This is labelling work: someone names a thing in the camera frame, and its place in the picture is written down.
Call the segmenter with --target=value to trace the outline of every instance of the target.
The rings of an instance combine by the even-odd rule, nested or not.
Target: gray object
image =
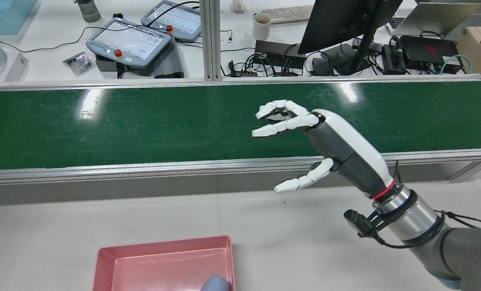
[[[100,19],[100,13],[93,0],[77,0],[80,13],[85,22],[95,22]]]
[[[229,282],[217,275],[212,275],[200,291],[229,291]]]
[[[480,4],[481,0],[416,0],[416,2],[417,3],[420,3],[420,2],[434,2],[434,3],[461,3],[461,2],[465,2],[465,3],[479,3]],[[481,26],[481,7],[477,11],[475,11],[470,17],[465,19],[461,24],[456,26],[456,28],[454,28],[452,30],[452,32],[449,33],[449,35],[447,35],[447,37],[445,37],[445,39],[456,40],[459,37],[459,35],[461,35],[461,31],[464,28],[471,27],[471,26]]]
[[[154,59],[153,66],[156,79],[185,77],[174,37],[160,55]]]
[[[420,35],[423,31],[449,34],[481,7],[481,3],[419,3],[397,27],[386,28],[393,35]]]

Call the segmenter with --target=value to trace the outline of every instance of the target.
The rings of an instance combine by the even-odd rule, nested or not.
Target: robot finger
[[[284,120],[275,124],[268,124],[259,129],[251,131],[253,137],[268,137],[286,131],[287,129],[297,129],[298,127],[313,127],[319,122],[319,118],[314,114],[296,116],[289,120]]]
[[[305,107],[302,107],[293,101],[283,99],[271,101],[266,105],[262,105],[255,114],[255,117],[257,119],[265,119],[280,114],[280,119],[283,119],[285,116],[296,117],[307,115],[309,113],[310,112]]]
[[[324,159],[319,166],[309,171],[307,175],[301,176],[297,179],[284,181],[274,187],[276,192],[282,191],[295,191],[305,188],[319,181],[330,173],[330,169],[333,166],[333,160],[331,158]]]

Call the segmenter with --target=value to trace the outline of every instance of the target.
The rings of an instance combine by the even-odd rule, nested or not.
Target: robotic hand
[[[360,237],[371,237],[386,247],[410,249],[429,273],[445,286],[481,291],[481,229],[450,228],[413,191],[395,183],[380,153],[344,118],[325,109],[307,111],[290,100],[260,107],[255,117],[277,123],[252,131],[269,137],[288,129],[301,131],[325,159],[307,175],[287,180],[274,190],[298,190],[331,171],[352,182],[373,200],[375,211],[366,218],[355,210],[344,217]],[[378,232],[389,227],[404,245],[386,243]]]
[[[325,109],[312,113],[290,100],[277,100],[260,107],[258,119],[281,120],[252,131],[253,137],[268,137],[299,129],[316,150],[325,157],[316,168],[299,179],[283,182],[277,192],[309,186],[336,171],[349,179],[370,199],[381,197],[392,188],[386,162],[380,153],[341,116]]]

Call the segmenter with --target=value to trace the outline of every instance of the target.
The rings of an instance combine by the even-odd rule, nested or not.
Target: mug
[[[258,13],[253,15],[253,38],[256,40],[266,40],[269,37],[271,28],[271,17],[269,14]]]

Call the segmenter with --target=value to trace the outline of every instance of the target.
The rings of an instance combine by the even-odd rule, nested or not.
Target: pink plastic tray
[[[93,291],[198,291],[212,275],[235,291],[229,236],[102,247]]]

